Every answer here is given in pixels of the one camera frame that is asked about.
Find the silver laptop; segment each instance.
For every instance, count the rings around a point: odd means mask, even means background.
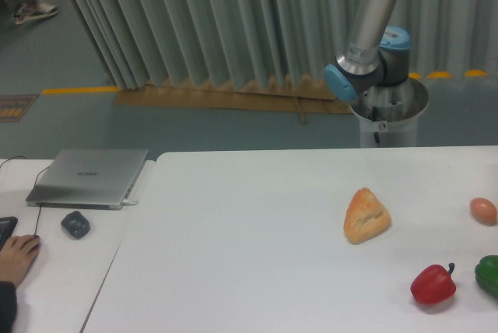
[[[29,205],[120,209],[146,162],[144,149],[62,150],[26,198]]]

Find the bread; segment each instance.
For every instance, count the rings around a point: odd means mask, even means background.
[[[362,242],[384,232],[391,225],[388,210],[368,188],[352,197],[344,219],[344,234],[351,244]]]

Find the keyboard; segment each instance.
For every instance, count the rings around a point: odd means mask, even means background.
[[[9,218],[0,218],[0,250],[5,245],[5,242],[12,236],[14,228],[17,225],[17,218],[10,216]]]

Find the finger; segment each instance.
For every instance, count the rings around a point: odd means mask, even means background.
[[[19,236],[12,236],[7,239],[5,242],[4,247],[12,247],[16,243],[16,241],[19,239]]]
[[[36,246],[40,244],[40,241],[41,239],[39,237],[38,238],[32,237],[31,240],[27,241],[24,244],[21,251],[23,252],[23,254],[28,254],[30,251],[32,251]]]
[[[33,239],[33,236],[30,235],[30,234],[27,234],[25,236],[21,236],[19,237],[19,239],[16,241],[16,243],[14,244],[14,248],[16,250],[21,250],[24,245],[26,245],[27,242],[31,241]]]
[[[32,251],[30,251],[26,257],[28,258],[30,263],[33,263],[33,261],[36,259],[39,253],[40,253],[40,245],[38,245]]]

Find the hand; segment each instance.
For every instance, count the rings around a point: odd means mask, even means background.
[[[0,281],[12,282],[17,289],[39,253],[38,236],[10,237],[0,251]]]

